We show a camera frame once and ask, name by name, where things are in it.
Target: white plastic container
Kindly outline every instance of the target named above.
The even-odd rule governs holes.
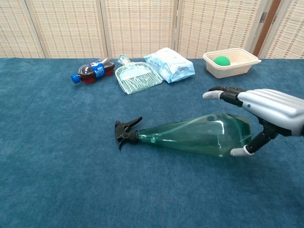
[[[230,60],[229,66],[219,66],[214,60],[216,57],[226,56]],[[261,62],[256,56],[242,48],[230,48],[220,51],[211,51],[203,55],[207,70],[216,78],[230,77],[245,74],[252,65]]]

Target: woven panel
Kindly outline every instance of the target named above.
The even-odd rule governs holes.
[[[30,0],[50,58],[105,56],[96,0]]]
[[[265,58],[304,58],[304,0],[291,0]]]
[[[112,57],[171,47],[174,0],[105,0]]]
[[[44,57],[23,0],[0,0],[0,57]]]
[[[183,0],[177,51],[202,58],[208,51],[244,48],[261,0]]]

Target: green plastic spray bottle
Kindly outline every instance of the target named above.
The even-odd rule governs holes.
[[[227,157],[231,156],[231,149],[243,147],[252,139],[248,120],[237,115],[210,114],[131,131],[131,127],[141,120],[142,117],[139,117],[127,123],[115,123],[119,149],[125,142],[145,143],[178,151]]]

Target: pepsi bottle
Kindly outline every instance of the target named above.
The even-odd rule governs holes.
[[[80,67],[77,74],[71,76],[72,81],[76,84],[80,81],[92,83],[95,80],[105,75],[110,75],[114,72],[115,64],[108,58],[102,58],[90,64]]]

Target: bottle cap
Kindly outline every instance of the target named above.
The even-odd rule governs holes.
[[[72,75],[71,78],[75,84],[80,82],[80,77],[78,76],[78,74]]]

